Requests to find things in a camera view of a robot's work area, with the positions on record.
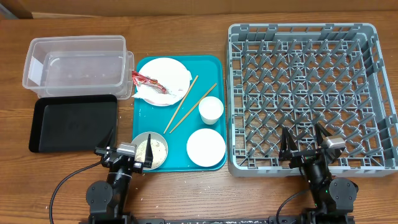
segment teal serving tray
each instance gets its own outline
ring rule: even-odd
[[[180,119],[192,108],[193,105],[214,85],[217,86],[209,93],[208,96],[215,96],[224,103],[224,81],[223,67],[218,58],[211,55],[193,55],[193,56],[164,56],[173,58],[183,63],[192,74],[192,81],[198,75],[198,80],[192,87],[190,93],[182,104],[179,112],[175,116],[172,124],[163,134],[164,129],[169,123],[175,110],[180,102],[171,106],[152,106],[142,99],[134,101],[134,118],[132,122],[132,138],[134,139],[140,133],[153,131],[161,134],[167,141],[169,153],[165,162],[155,170],[145,172],[186,172],[186,171],[203,171],[218,170],[226,162],[226,154],[224,158],[215,166],[201,167],[194,164],[187,154],[188,138],[196,130],[201,128],[211,128],[221,134],[226,141],[226,119],[225,111],[221,118],[213,125],[205,124],[196,107],[191,114],[171,133],[172,128],[180,121]],[[159,57],[146,57],[137,65],[137,71],[147,62]]]

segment wooden table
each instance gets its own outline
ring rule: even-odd
[[[34,154],[29,142],[37,96],[21,85],[29,43],[36,37],[123,35],[136,63],[151,55],[211,54],[225,66],[228,27],[242,22],[370,22],[376,26],[398,105],[397,12],[248,14],[224,16],[99,17],[0,22],[0,223],[48,223],[55,186],[69,173],[98,161],[92,152]],[[119,102],[118,142],[131,140],[133,99]],[[58,192],[55,223],[77,223],[89,215],[85,194],[108,170],[95,167],[71,178]],[[357,223],[397,223],[398,174],[352,178],[359,185]],[[261,218],[307,186],[300,177],[235,178],[227,165],[216,172],[135,175],[126,209],[137,217]],[[291,201],[282,214],[312,207],[308,194]]]

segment black container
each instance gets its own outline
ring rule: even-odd
[[[29,150],[94,150],[113,129],[116,142],[118,101],[114,95],[41,98],[35,104]]]

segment gray crate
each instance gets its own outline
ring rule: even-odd
[[[397,170],[398,120],[371,24],[234,24],[227,45],[228,169],[238,177],[299,175],[278,159],[282,126],[299,150],[319,122],[346,140],[340,177]]]

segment wooden chopstick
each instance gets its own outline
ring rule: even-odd
[[[171,134],[174,131],[174,129],[176,129],[182,123],[182,121],[184,121],[185,118],[187,118],[187,116],[193,111],[193,109],[195,109],[199,105],[201,100],[203,100],[204,97],[206,97],[216,86],[217,83],[214,83],[214,85],[203,95],[203,97],[200,98],[200,100],[188,111],[188,113],[183,118],[181,118],[181,120],[177,123],[177,125],[174,126],[174,128],[170,131],[169,134]]]
[[[175,110],[175,112],[174,112],[174,114],[173,114],[173,116],[172,116],[172,119],[169,121],[169,124],[167,125],[167,127],[166,127],[166,129],[164,130],[163,134],[166,134],[166,131],[167,131],[168,128],[170,127],[170,124],[172,124],[172,121],[174,120],[175,115],[177,115],[177,113],[178,113],[178,111],[179,111],[179,109],[180,109],[182,103],[185,101],[186,97],[188,96],[189,92],[191,91],[191,89],[192,89],[192,87],[193,87],[193,84],[195,84],[195,82],[197,81],[197,79],[198,79],[198,75],[197,75],[197,76],[195,77],[195,79],[193,80],[191,86],[189,87],[189,89],[188,89],[188,91],[187,91],[187,94],[185,94],[184,98],[182,98],[182,100],[181,100],[181,102],[180,102],[178,108]]]

